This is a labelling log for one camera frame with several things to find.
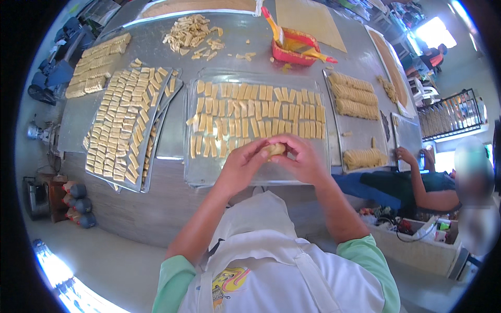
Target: stainless steel table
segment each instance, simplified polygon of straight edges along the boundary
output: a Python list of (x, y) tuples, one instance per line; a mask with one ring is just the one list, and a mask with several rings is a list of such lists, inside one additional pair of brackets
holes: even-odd
[[(276, 17), (276, 9), (274, 1), (267, 2), (267, 8), (272, 15)], [(369, 35), (364, 26), (358, 21), (344, 17), (338, 14), (333, 9), (329, 9), (333, 16), (334, 22), (343, 38), (344, 44), (348, 53), (334, 49), (330, 46), (320, 44), (320, 48), (324, 54), (330, 55), (338, 59), (339, 63), (334, 65), (335, 70), (338, 70), (347, 75), (351, 75), (360, 79), (370, 81), (374, 88), (382, 90), (382, 87), (376, 82), (377, 75), (386, 77), (383, 65), (378, 56), (376, 48), (372, 44)], [(248, 71), (256, 73), (284, 74), (284, 62), (270, 62), (272, 56), (271, 40), (273, 37), (272, 30), (264, 18), (255, 18), (245, 14), (221, 14), (221, 13), (204, 13), (204, 16), (210, 19), (210, 27), (218, 26), (223, 28), (224, 35), (221, 40), (225, 43), (225, 48), (218, 51), (218, 55), (207, 62), (205, 59), (192, 60), (192, 53), (182, 57), (180, 54), (173, 53), (168, 45), (162, 43), (162, 39), (177, 17), (158, 19), (145, 23), (134, 24), (126, 31), (130, 32), (133, 40), (127, 48), (128, 51), (134, 51), (135, 55), (146, 62), (159, 62), (168, 67), (182, 68), (183, 73), (181, 79), (185, 82), (195, 78), (197, 73), (202, 68), (229, 68), (238, 71)], [(251, 62), (246, 60), (237, 60), (235, 55), (245, 54), (247, 52), (255, 52)], [(126, 63), (131, 60), (131, 56), (124, 57), (121, 63)], [(328, 89), (324, 82), (322, 69), (328, 64), (323, 64), (321, 61), (315, 62), (311, 67), (303, 67), (292, 64), (292, 68), (288, 70), (290, 75), (305, 76), (305, 79), (314, 79), (320, 85), (324, 98), (327, 100)], [(93, 95), (86, 95), (81, 98), (69, 99), (70, 102), (92, 101)], [(386, 95), (378, 94), (378, 97), (386, 97)], [(183, 158), (183, 136), (182, 128), (183, 121), (183, 93), (180, 93), (171, 102), (165, 123), (162, 128), (160, 141), (157, 148), (157, 158), (161, 159), (182, 159)], [(398, 109), (390, 101), (380, 101), (380, 110), (390, 118), (390, 113), (398, 113)], [(334, 121), (334, 113), (332, 110), (327, 110), (327, 123), (329, 129), (329, 143), (331, 150), (331, 159), (333, 166), (341, 165), (341, 154), (339, 151), (338, 134)], [(83, 116), (78, 114), (79, 119), (87, 119), (87, 124), (90, 123), (93, 113)], [(414, 117), (414, 122), (418, 123), (417, 116)], [(391, 138), (387, 144), (388, 150), (394, 149), (394, 137), (390, 131)], [(82, 141), (83, 137), (75, 139), (78, 142)]]

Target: seated person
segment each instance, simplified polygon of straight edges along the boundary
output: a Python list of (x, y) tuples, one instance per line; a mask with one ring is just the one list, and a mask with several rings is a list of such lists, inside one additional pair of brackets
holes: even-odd
[(437, 48), (431, 48), (424, 52), (422, 56), (412, 58), (412, 66), (405, 70), (408, 77), (424, 76), (435, 66), (443, 62), (443, 56), (447, 54), (447, 47), (441, 44)]

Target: red container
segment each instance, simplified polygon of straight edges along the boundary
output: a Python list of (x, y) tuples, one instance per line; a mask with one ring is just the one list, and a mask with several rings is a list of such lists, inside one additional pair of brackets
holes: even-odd
[[(318, 53), (321, 53), (318, 42), (312, 35), (285, 27), (282, 27), (282, 30), (284, 31), (285, 38), (295, 39), (297, 41), (303, 42), (306, 45), (315, 48)], [(275, 40), (272, 40), (272, 51), (273, 57), (275, 59), (288, 63), (311, 66), (313, 63), (315, 63), (316, 60), (318, 60), (318, 58), (315, 57), (305, 56), (293, 51), (284, 50), (277, 45)]]

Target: person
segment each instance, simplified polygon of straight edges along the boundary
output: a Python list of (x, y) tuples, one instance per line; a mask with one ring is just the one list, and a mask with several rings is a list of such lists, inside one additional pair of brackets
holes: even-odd
[(396, 157), (410, 165), (409, 172), (375, 171), (333, 175), (341, 190), (359, 198), (389, 206), (401, 217), (416, 219), (418, 213), (450, 214), (461, 204), (456, 194), (454, 175), (437, 173), (431, 153), (422, 149), (427, 174), (421, 174), (416, 158), (405, 148), (395, 149)]
[[(298, 238), (284, 201), (270, 191), (228, 208), (267, 162), (311, 184), (337, 254)], [(211, 252), (206, 262), (202, 256)], [(367, 226), (322, 166), (312, 144), (283, 134), (233, 150), (202, 204), (169, 245), (153, 312), (399, 312), (386, 260)]]
[(447, 47), (444, 44), (438, 48), (431, 48), (424, 52), (422, 56), (412, 58), (412, 65), (405, 70), (408, 77), (426, 75), (435, 66), (442, 64), (443, 56), (447, 54)]

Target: table surface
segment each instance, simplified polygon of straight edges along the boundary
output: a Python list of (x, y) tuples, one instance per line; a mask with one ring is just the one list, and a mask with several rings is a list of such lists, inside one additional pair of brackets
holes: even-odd
[[(144, 0), (134, 0), (131, 3), (141, 1)], [(136, 7), (139, 6), (135, 6), (129, 10), (137, 10)], [(275, 18), (275, 2), (271, 0), (267, 2), (267, 8)], [(114, 17), (114, 19), (122, 19), (122, 21), (111, 20), (108, 25), (115, 26), (120, 24), (120, 22), (123, 22), (124, 24), (130, 22), (133, 14), (130, 12), (127, 14), (121, 12), (126, 9), (127, 8), (124, 7)], [(355, 78), (368, 80), (373, 83), (375, 89), (378, 89), (380, 86), (377, 86), (377, 83), (373, 82), (375, 81), (375, 77), (377, 75), (383, 75), (386, 77), (387, 75), (384, 71), (382, 61), (379, 58), (376, 48), (370, 40), (364, 26), (358, 21), (346, 18), (344, 15), (337, 13), (331, 8), (329, 8), (329, 11), (331, 12), (334, 22), (336, 23), (339, 33), (341, 34), (348, 53), (344, 53), (340, 50), (320, 43), (322, 53), (330, 55), (338, 60), (339, 63), (333, 65), (335, 71), (339, 71)], [(158, 19), (127, 27), (125, 31), (130, 32), (133, 36), (127, 49), (135, 50), (137, 52), (137, 57), (141, 60), (150, 60), (150, 62), (158, 60), (162, 64), (166, 64), (166, 66), (182, 68), (183, 73), (180, 78), (185, 82), (189, 82), (189, 80), (196, 78), (197, 73), (203, 68), (227, 68), (236, 71), (255, 73), (285, 74), (283, 71), (285, 62), (276, 60), (273, 63), (270, 62), (270, 57), (272, 56), (271, 40), (273, 38), (273, 33), (269, 24), (263, 17), (255, 18), (246, 14), (223, 13), (204, 13), (203, 15), (210, 19), (210, 27), (218, 26), (224, 30), (221, 40), (225, 43), (225, 48), (218, 51), (217, 56), (209, 62), (205, 59), (192, 60), (192, 53), (182, 57), (180, 54), (172, 52), (169, 45), (162, 43), (163, 37), (170, 31), (173, 23), (179, 17)], [(141, 38), (135, 39), (134, 34), (136, 36), (140, 36)], [(210, 36), (217, 38), (217, 35), (214, 34), (215, 33), (212, 33), (207, 38)], [(104, 41), (106, 39), (107, 37), (105, 34), (103, 38), (99, 38), (97, 41)], [(245, 43), (247, 39), (250, 40), (250, 44)], [(200, 45), (199, 48), (205, 46), (206, 44), (204, 43)], [(237, 60), (235, 58), (237, 53), (243, 55), (247, 52), (256, 53), (256, 56), (252, 58), (251, 62), (248, 62), (247, 60)], [(320, 85), (321, 91), (324, 94), (324, 99), (328, 101), (329, 90), (327, 89), (322, 73), (322, 69), (324, 69), (327, 65), (329, 64), (324, 64), (321, 61), (316, 61), (310, 67), (292, 64), (292, 68), (288, 70), (287, 74), (304, 76), (305, 79), (314, 79)], [(391, 112), (398, 113), (398, 108), (390, 101), (386, 101), (387, 97), (385, 95), (378, 95), (378, 97), (380, 99), (379, 109), (388, 119), (390, 118)], [(59, 143), (61, 150), (82, 152), (77, 151), (78, 149), (75, 148), (76, 146), (71, 143), (78, 142), (78, 145), (80, 145), (82, 142), (83, 136), (87, 133), (88, 126), (96, 110), (96, 108), (93, 108), (95, 100), (95, 94), (89, 94), (83, 97), (69, 99), (67, 101), (63, 116), (63, 123), (61, 126), (61, 137), (63, 138), (63, 141), (60, 138)], [(157, 158), (183, 158), (183, 102), (184, 88), (172, 100), (169, 106), (161, 131), (160, 141), (158, 143), (156, 153)], [(326, 119), (329, 129), (332, 165), (340, 166), (341, 152), (339, 149), (334, 112), (331, 105), (328, 103), (326, 105), (328, 108), (331, 108), (326, 111)], [(417, 116), (414, 117), (412, 121), (419, 124)], [(75, 128), (79, 128), (83, 124), (85, 124), (84, 129), (81, 131), (75, 130)], [(391, 138), (387, 143), (388, 151), (395, 148), (393, 132), (391, 131), (390, 133)], [(394, 160), (392, 160), (391, 165), (396, 165)]]

